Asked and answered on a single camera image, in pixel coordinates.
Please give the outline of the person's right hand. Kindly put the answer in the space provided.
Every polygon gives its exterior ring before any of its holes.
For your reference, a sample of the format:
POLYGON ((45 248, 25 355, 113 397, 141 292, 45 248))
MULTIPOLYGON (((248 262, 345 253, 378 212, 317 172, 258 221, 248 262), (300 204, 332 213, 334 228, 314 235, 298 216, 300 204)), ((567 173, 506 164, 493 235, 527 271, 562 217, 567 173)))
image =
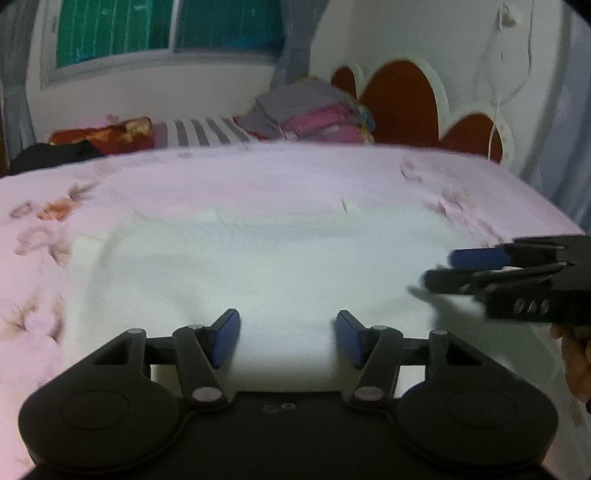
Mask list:
POLYGON ((561 355, 564 362, 565 380, 572 395, 580 402, 590 400, 590 342, 583 347, 567 327, 553 324, 550 334, 561 341, 561 355))

